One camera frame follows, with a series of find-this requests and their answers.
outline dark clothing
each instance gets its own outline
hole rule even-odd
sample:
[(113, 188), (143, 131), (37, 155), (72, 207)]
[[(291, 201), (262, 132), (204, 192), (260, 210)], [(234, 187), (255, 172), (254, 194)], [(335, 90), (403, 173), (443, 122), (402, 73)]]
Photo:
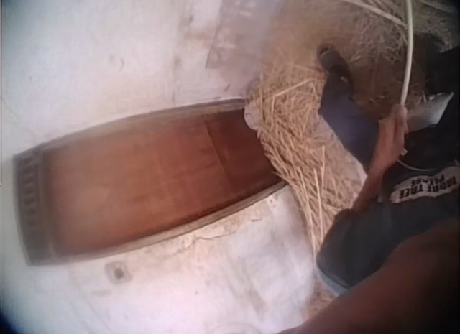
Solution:
[[(385, 174), (381, 201), (361, 213), (343, 210), (337, 215), (317, 256), (320, 275), (335, 293), (376, 272), (407, 238), (441, 221), (458, 220), (459, 138), (452, 136), (453, 131), (458, 132), (458, 79), (456, 84), (450, 90), (455, 96), (440, 124), (406, 139), (408, 154), (402, 160), (432, 169), (413, 171), (396, 164)], [(326, 81), (319, 114), (367, 170), (377, 142), (378, 122), (356, 105), (348, 83), (337, 74), (331, 73)]]

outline wall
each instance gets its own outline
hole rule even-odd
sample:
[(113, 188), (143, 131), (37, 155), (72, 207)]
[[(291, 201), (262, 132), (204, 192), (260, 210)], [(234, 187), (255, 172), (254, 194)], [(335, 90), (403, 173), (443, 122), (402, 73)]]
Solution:
[[(273, 333), (302, 321), (312, 263), (288, 189), (180, 238), (43, 267), (25, 263), (13, 206), (18, 152), (244, 95), (277, 1), (2, 0), (1, 298), (21, 331)], [(126, 282), (108, 275), (113, 262)]]

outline straw pile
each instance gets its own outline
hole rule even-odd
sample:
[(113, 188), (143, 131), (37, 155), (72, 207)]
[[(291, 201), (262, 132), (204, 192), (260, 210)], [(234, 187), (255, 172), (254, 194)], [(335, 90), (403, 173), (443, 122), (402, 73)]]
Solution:
[[(363, 180), (354, 158), (317, 114), (326, 79), (316, 61), (317, 46), (322, 42), (336, 46), (353, 73), (357, 103), (376, 119), (398, 102), (403, 84), (403, 0), (359, 1), (364, 8), (342, 0), (285, 0), (249, 97), (248, 110), (259, 116), (258, 134), (267, 156), (292, 187), (304, 213), (314, 254), (334, 216), (349, 208)], [(377, 13), (366, 5), (377, 8)], [(419, 10), (414, 15), (416, 31), (448, 25), (449, 13), (426, 5), (422, 11), (422, 5), (414, 3)], [(442, 37), (446, 47), (455, 43), (455, 37)], [(409, 107), (423, 97), (423, 79), (422, 67), (415, 62)], [(333, 298), (317, 286), (309, 315)]]

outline person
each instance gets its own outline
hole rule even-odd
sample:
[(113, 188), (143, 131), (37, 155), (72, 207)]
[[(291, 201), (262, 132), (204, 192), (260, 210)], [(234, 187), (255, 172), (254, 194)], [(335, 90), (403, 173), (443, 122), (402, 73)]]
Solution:
[(319, 276), (339, 298), (286, 333), (458, 330), (458, 55), (458, 48), (437, 55), (428, 75), (429, 88), (454, 93), (441, 120), (407, 134), (404, 108), (371, 119), (352, 98), (344, 59), (334, 46), (318, 48), (328, 73), (319, 114), (367, 178), (352, 207), (334, 218), (316, 257)]

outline shoe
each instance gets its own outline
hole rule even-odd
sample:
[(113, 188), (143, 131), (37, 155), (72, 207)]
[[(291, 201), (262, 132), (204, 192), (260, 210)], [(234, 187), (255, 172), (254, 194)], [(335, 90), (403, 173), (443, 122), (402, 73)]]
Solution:
[(351, 86), (353, 86), (353, 78), (346, 61), (340, 56), (339, 52), (333, 45), (320, 45), (317, 51), (317, 58), (320, 65), (328, 73), (335, 73), (344, 78)]

